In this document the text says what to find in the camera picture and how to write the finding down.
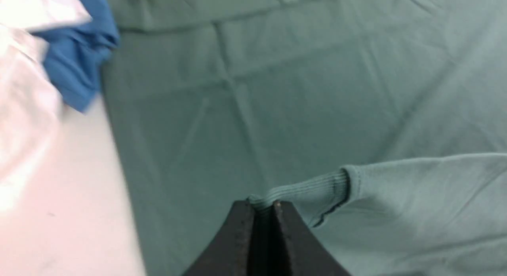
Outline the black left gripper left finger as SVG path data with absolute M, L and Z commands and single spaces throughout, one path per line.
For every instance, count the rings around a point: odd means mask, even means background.
M 235 201 L 208 247 L 185 276 L 246 276 L 255 211 L 248 201 Z

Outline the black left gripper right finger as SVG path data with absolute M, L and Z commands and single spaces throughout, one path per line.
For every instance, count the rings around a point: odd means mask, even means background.
M 349 276 L 313 235 L 291 202 L 272 204 L 274 276 Z

